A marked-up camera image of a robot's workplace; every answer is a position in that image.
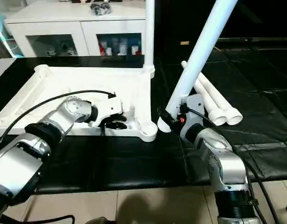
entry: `black table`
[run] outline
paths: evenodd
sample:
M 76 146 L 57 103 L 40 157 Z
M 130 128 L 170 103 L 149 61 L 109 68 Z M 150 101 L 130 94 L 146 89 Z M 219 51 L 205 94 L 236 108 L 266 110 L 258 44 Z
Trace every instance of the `black table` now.
M 165 107 L 182 72 L 181 60 L 156 58 L 151 114 Z M 142 57 L 17 59 L 0 77 L 0 111 L 39 64 L 70 67 L 140 68 Z M 238 146 L 264 181 L 287 179 L 287 51 L 213 52 L 203 73 L 243 114 L 220 129 Z M 4 144 L 15 136 L 9 135 Z M 174 133 L 154 142 L 136 137 L 67 136 L 52 152 L 37 194 L 204 185 L 206 166 Z

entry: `white pipe stand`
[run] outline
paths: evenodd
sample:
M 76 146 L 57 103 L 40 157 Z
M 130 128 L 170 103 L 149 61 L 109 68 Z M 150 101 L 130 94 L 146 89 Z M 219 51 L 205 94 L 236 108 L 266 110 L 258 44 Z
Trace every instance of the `white pipe stand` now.
M 181 78 L 166 106 L 166 111 L 174 119 L 179 112 L 177 106 L 180 105 L 183 97 L 189 95 L 236 3 L 237 0 L 216 0 L 190 55 L 187 68 L 183 70 Z M 170 127 L 161 118 L 159 118 L 157 125 L 163 132 L 171 131 Z
M 155 75 L 154 66 L 154 21 L 155 21 L 155 0 L 146 0 L 145 2 L 145 56 L 143 69 Z

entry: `white cabinet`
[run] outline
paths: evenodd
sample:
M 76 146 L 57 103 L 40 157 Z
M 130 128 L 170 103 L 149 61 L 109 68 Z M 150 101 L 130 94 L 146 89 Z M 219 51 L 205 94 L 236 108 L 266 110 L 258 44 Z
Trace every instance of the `white cabinet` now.
M 82 29 L 89 49 L 89 55 L 99 56 L 101 43 L 114 51 L 119 51 L 123 39 L 127 40 L 128 52 L 131 53 L 132 46 L 138 46 L 138 50 L 144 54 L 145 49 L 145 21 L 144 20 L 120 20 L 120 21 L 85 21 Z
M 78 21 L 8 24 L 25 57 L 88 56 Z
M 110 5 L 110 14 L 96 16 L 89 4 L 40 0 L 10 16 L 6 24 L 25 57 L 98 56 L 104 50 L 117 55 L 119 45 L 127 54 L 144 54 L 145 2 Z

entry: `white plastic tray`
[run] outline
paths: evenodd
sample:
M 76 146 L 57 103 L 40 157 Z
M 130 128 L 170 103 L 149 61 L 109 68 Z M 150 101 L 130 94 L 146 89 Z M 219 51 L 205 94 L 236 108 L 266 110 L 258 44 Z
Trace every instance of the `white plastic tray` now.
M 79 90 L 115 92 L 122 100 L 127 129 L 105 130 L 107 136 L 137 136 L 150 142 L 156 137 L 157 126 L 150 116 L 150 73 L 143 69 L 127 68 L 71 68 L 39 65 L 35 73 L 0 112 L 0 136 L 24 111 L 57 95 Z M 107 99 L 100 93 L 83 93 L 76 96 L 95 104 Z M 10 134 L 24 132 L 24 127 L 39 121 L 54 110 L 64 98 L 49 102 L 21 119 Z M 69 135 L 100 135 L 100 128 L 86 123 L 74 124 Z

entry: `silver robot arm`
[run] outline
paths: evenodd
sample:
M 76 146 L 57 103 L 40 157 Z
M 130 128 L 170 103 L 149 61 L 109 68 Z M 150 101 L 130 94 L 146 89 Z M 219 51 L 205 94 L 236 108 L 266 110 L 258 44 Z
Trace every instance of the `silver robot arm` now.
M 243 161 L 232 151 L 230 143 L 211 128 L 203 127 L 200 116 L 188 108 L 204 113 L 199 94 L 182 98 L 179 114 L 174 119 L 167 111 L 158 111 L 171 130 L 187 144 L 193 144 L 207 166 L 211 185 L 215 191 L 219 224 L 260 224 L 248 189 Z
M 74 123 L 98 126 L 104 118 L 122 112 L 118 97 L 93 106 L 89 101 L 68 97 L 40 121 L 26 126 L 26 133 L 0 150 L 0 217 L 7 206 L 22 203 L 34 193 L 51 150 Z

